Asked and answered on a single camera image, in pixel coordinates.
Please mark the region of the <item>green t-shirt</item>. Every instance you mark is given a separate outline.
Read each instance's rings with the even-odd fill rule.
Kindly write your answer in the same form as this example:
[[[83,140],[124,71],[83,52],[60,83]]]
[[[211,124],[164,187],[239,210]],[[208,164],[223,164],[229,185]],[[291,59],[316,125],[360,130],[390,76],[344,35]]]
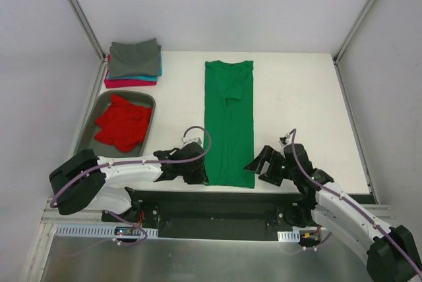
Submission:
[[[204,126],[211,139],[204,163],[210,186],[254,188],[244,170],[254,159],[253,61],[205,62]]]

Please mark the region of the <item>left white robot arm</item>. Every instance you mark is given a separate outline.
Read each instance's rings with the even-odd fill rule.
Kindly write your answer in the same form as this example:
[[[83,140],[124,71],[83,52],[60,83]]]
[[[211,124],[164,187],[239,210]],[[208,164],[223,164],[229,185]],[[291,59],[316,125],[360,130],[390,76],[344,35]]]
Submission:
[[[205,153],[199,139],[144,157],[108,158],[97,156],[91,149],[83,150],[50,174],[54,193],[50,206],[61,215],[101,210],[102,221],[120,217],[126,222],[139,222],[142,206],[129,185],[177,177],[186,184],[207,184]]]

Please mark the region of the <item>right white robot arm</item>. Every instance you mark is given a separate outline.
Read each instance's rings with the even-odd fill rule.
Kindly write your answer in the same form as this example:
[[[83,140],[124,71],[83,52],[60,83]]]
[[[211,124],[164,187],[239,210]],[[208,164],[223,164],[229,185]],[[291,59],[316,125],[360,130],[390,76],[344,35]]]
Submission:
[[[328,173],[313,167],[302,144],[285,145],[281,152],[265,146],[244,169],[276,186],[292,181],[302,197],[284,209],[282,221],[291,227],[324,227],[361,259],[373,281],[421,276],[412,233],[383,221],[346,194]]]

